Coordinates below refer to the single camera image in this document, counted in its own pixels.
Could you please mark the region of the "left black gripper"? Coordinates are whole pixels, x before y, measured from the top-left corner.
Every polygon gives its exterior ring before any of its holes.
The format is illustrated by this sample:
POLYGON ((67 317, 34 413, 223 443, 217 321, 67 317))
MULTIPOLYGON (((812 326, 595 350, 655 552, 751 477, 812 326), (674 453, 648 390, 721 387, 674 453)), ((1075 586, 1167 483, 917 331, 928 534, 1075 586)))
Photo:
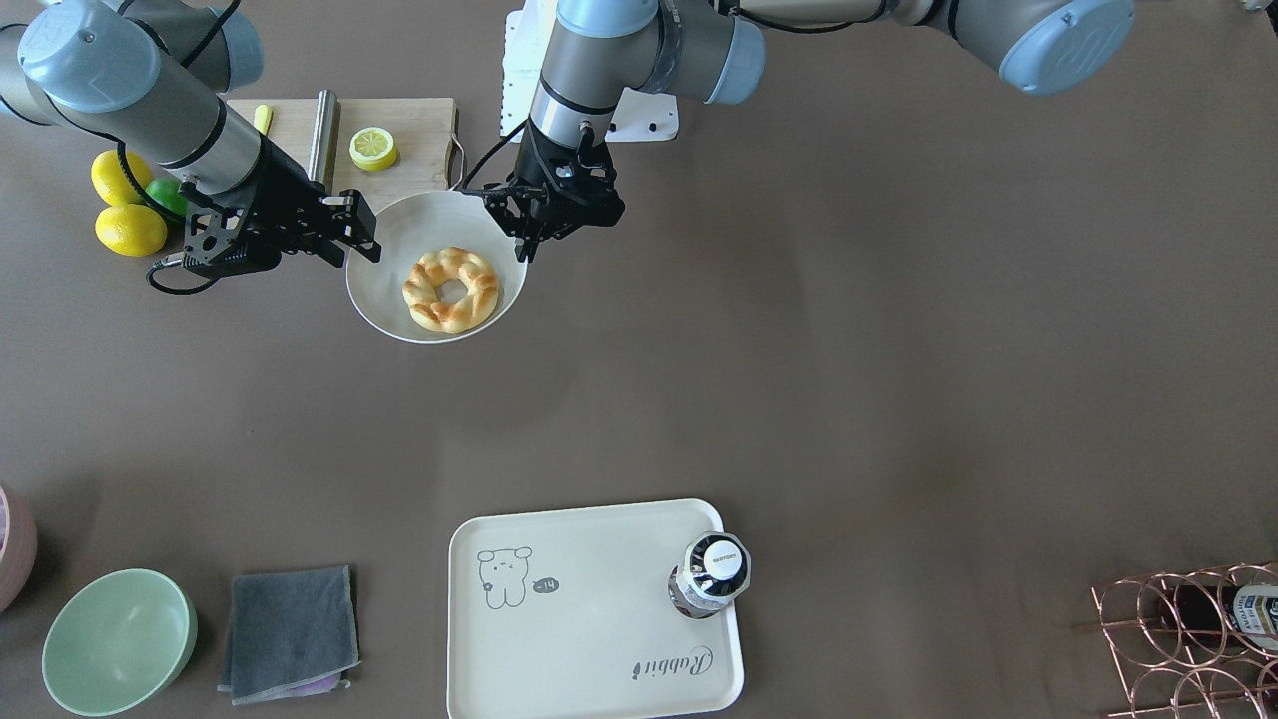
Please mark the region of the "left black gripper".
POLYGON ((515 258, 533 263, 542 241, 561 240, 576 229, 613 227, 625 204, 608 146, 590 123, 569 126, 569 146, 544 135, 533 123, 523 132, 515 169, 505 183, 484 186, 484 209, 516 238, 515 258))

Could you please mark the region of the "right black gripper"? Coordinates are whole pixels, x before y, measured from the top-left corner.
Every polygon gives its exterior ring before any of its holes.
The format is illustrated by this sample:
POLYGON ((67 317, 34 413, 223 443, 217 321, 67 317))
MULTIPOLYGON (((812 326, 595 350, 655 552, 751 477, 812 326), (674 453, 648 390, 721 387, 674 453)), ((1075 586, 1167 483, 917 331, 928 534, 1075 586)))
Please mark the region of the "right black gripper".
POLYGON ((196 184, 181 183, 180 193, 188 213, 190 208, 250 211, 252 222, 282 255, 320 255, 335 268, 345 264, 346 246, 371 263, 380 263, 382 255, 374 240, 377 217, 364 195, 357 190, 332 195, 271 140, 265 140, 259 162, 240 186, 204 195, 196 184))

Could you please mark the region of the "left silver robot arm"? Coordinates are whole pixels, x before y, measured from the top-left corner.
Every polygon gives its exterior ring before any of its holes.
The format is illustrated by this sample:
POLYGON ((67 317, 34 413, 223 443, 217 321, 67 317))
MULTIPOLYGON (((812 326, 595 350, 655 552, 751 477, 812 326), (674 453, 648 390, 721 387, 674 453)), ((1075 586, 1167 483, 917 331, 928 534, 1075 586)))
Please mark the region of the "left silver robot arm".
POLYGON ((1080 86, 1134 27, 1132 1, 560 1, 514 169, 475 195, 530 263, 544 241, 624 215, 606 135, 626 91, 736 105, 764 29, 822 34, 892 19, 953 38, 1022 95, 1080 86))

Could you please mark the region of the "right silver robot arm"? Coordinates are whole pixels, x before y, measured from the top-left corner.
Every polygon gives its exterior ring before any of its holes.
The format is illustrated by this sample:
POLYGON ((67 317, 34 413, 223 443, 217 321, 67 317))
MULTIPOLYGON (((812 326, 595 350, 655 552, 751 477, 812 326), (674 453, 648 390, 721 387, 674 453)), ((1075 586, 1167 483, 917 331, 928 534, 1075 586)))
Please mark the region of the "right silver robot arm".
POLYGON ((303 252, 380 261, 360 192, 332 193, 224 95, 259 79, 256 27, 233 6, 50 1, 3 27, 3 111, 121 142, 173 172, 189 202, 181 266, 207 282, 268 272, 303 252))

